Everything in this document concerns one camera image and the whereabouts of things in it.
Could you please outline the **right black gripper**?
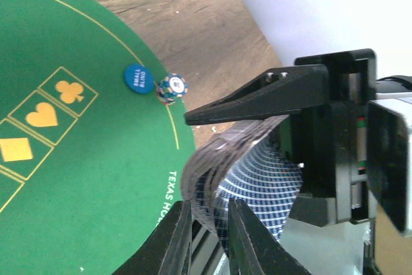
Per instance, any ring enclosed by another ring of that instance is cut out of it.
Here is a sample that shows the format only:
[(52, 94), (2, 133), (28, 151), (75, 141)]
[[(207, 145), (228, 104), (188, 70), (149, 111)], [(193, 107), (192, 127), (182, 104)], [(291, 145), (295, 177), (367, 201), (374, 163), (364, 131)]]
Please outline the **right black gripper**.
[(297, 58), (185, 114), (189, 126), (292, 115), (288, 155), (303, 185), (290, 217), (325, 227), (374, 220), (366, 177), (366, 105), (376, 97), (376, 55), (366, 48)]

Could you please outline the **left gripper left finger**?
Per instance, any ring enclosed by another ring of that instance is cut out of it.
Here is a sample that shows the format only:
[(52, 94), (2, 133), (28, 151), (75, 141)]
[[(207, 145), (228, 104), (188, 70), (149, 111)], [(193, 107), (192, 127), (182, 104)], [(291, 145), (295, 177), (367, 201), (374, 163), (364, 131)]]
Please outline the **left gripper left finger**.
[(177, 201), (144, 244), (114, 273), (182, 275), (191, 272), (192, 214), (189, 201)]

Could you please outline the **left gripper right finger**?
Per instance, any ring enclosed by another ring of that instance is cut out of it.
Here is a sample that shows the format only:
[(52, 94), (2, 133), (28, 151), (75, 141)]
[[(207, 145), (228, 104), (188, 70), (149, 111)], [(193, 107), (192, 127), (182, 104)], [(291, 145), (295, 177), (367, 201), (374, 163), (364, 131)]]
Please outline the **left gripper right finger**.
[(310, 273), (275, 240), (245, 201), (231, 199), (228, 218), (231, 274)]

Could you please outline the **blue playing card deck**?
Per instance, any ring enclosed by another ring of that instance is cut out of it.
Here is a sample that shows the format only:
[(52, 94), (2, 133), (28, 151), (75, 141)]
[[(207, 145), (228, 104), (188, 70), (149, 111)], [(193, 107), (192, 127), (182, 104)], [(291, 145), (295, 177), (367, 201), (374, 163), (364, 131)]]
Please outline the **blue playing card deck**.
[(286, 116), (242, 120), (209, 141), (187, 161), (180, 180), (192, 216), (229, 251), (229, 201), (247, 203), (279, 240), (303, 184), (301, 168), (280, 152), (277, 131)]

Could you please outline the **blue small blind button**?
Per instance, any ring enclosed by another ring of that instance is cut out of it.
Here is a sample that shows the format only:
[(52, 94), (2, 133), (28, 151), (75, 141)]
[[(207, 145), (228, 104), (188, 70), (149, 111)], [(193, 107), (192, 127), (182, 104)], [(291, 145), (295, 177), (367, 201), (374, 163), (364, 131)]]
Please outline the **blue small blind button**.
[(134, 92), (146, 94), (155, 88), (152, 73), (141, 64), (131, 64), (124, 71), (124, 81)]

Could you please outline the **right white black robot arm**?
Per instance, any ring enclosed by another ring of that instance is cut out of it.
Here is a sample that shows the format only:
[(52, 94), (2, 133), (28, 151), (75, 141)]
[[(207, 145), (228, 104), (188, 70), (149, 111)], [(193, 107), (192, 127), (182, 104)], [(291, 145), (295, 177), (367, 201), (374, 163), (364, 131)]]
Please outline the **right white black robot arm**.
[(303, 164), (291, 217), (318, 227), (369, 223), (381, 206), (411, 236), (411, 78), (376, 77), (371, 49), (297, 58), (185, 114), (188, 125), (286, 115), (284, 156)]

